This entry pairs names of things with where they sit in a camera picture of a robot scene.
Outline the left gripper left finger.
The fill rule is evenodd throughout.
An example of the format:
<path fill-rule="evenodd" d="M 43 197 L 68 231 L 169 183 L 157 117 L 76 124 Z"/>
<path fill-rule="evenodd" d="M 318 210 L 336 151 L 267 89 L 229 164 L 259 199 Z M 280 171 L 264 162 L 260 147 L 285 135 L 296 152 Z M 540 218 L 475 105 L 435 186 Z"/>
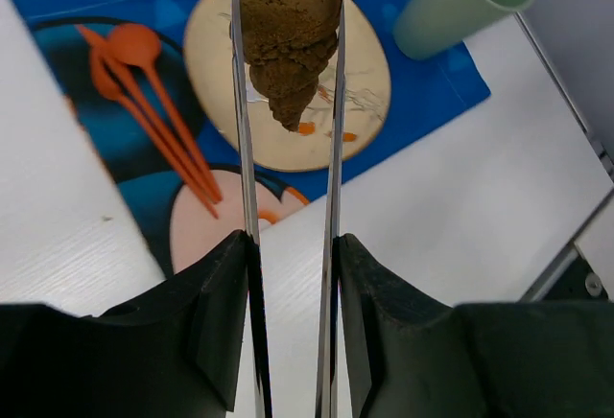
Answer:
<path fill-rule="evenodd" d="M 1 308 L 5 417 L 223 417 L 235 406 L 248 238 L 100 316 Z"/>

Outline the green cup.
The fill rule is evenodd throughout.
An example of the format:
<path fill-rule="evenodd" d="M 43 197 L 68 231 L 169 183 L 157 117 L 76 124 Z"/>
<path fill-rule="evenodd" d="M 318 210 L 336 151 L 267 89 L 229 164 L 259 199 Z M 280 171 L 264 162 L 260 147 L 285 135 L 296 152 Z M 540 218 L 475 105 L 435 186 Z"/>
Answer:
<path fill-rule="evenodd" d="M 392 34 L 408 58 L 423 60 L 513 13 L 533 0 L 410 0 Z"/>

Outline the metal tongs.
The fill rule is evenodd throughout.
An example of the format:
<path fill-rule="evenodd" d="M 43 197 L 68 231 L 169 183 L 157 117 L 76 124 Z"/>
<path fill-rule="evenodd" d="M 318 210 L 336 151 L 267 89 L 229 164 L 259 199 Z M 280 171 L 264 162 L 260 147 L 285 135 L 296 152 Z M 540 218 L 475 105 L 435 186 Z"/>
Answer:
<path fill-rule="evenodd" d="M 232 73 L 234 102 L 240 155 L 241 184 L 245 230 L 249 237 L 248 265 L 249 313 L 253 346 L 255 415 L 272 417 L 272 387 L 265 313 L 262 259 L 255 171 L 253 167 L 251 133 L 248 117 L 245 58 L 240 15 L 240 0 L 231 0 L 230 33 L 232 40 Z M 338 408 L 338 315 L 339 265 L 336 240 L 340 235 L 342 147 L 345 109 L 346 29 L 345 6 L 341 6 L 338 29 L 339 46 L 336 65 L 332 137 L 326 193 L 326 222 L 322 259 L 319 306 L 319 350 L 315 415 L 336 417 Z"/>

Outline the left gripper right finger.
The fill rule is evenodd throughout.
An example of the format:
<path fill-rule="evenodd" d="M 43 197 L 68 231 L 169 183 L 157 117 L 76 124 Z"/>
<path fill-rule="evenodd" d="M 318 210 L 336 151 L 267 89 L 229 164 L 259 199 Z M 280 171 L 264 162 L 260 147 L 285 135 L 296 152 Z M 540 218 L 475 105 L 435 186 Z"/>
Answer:
<path fill-rule="evenodd" d="M 613 305 L 569 299 L 446 306 L 335 242 L 356 417 L 609 417 Z"/>

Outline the dark brown bread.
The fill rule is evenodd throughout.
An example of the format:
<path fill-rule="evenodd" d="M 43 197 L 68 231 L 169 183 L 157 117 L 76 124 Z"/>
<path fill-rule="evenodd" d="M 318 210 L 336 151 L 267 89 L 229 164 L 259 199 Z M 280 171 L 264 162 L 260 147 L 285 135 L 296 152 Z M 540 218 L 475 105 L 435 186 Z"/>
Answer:
<path fill-rule="evenodd" d="M 272 117 L 297 132 L 338 47 L 342 0 L 240 0 L 245 62 Z"/>

